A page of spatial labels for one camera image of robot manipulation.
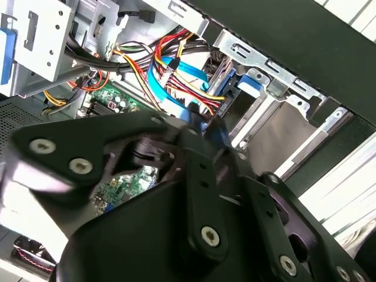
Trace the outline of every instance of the black mechanical bracket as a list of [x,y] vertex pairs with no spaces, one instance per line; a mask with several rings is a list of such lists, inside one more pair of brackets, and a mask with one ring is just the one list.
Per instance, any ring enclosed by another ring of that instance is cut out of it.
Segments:
[[73,234],[53,281],[370,281],[278,177],[253,173],[220,119],[204,136],[176,122],[136,112],[12,135],[2,192],[18,182],[55,212],[114,175],[160,169],[156,187]]

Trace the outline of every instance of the circuit board component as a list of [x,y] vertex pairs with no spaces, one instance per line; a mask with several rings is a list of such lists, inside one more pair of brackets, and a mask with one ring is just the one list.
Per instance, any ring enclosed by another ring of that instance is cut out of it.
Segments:
[[95,192],[92,203],[97,215],[152,188],[157,180],[157,169],[144,166],[137,173],[117,176],[110,183],[101,183]]
[[100,102],[103,106],[106,106],[115,113],[127,113],[140,109],[147,109],[144,104],[134,100],[129,95],[113,87],[109,83],[101,90],[94,91],[88,96],[88,99],[94,99]]

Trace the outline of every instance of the perforated metal panel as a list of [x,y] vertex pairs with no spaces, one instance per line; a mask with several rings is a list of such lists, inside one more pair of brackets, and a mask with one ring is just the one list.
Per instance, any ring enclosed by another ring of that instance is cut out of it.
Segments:
[[41,116],[45,105],[33,98],[13,97],[0,103],[0,176],[5,164],[5,153],[10,134],[17,128],[42,122],[68,119],[57,113],[53,118]]
[[12,99],[0,104],[0,170],[2,170],[6,144],[12,131],[21,126],[41,122],[43,122],[41,119],[14,105]]

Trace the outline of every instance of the red cable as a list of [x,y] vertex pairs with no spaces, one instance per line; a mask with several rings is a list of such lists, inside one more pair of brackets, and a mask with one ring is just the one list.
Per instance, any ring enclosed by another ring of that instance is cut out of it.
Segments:
[[47,268],[47,267],[44,267],[44,266],[42,266],[42,265],[40,265],[40,264],[38,264],[38,263],[33,262],[32,260],[28,259],[24,254],[22,254],[21,251],[18,250],[18,249],[17,249],[17,252],[18,252],[18,254],[19,254],[24,260],[27,260],[28,262],[30,262],[30,263],[33,264],[34,266],[37,266],[37,267],[42,268],[42,269],[47,270],[47,271],[52,271],[52,270],[53,270],[53,269],[51,269],[51,268]]
[[187,86],[185,86],[184,84],[180,83],[178,80],[176,80],[175,78],[172,79],[172,81],[170,82],[172,83],[174,86],[177,86],[178,88],[180,88],[179,90],[182,90],[184,92],[187,92],[188,94],[190,95],[193,95],[194,97],[198,97],[199,99],[205,101],[205,103],[207,104],[210,104],[214,107],[217,107],[219,108],[219,104],[216,103],[215,101],[211,101],[211,100],[208,100],[206,99],[205,97],[201,97],[199,96],[198,94],[194,93],[192,90],[190,90]]

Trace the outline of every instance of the green circuit board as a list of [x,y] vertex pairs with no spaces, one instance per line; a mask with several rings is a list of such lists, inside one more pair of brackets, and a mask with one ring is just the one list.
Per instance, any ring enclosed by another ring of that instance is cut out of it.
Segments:
[[97,99],[101,104],[107,106],[115,112],[134,112],[140,109],[147,109],[147,107],[131,98],[128,94],[108,83],[101,90],[95,91],[91,94],[92,99]]
[[149,190],[157,179],[157,169],[144,166],[134,174],[117,176],[110,183],[100,184],[95,192],[92,203],[100,215],[133,197]]

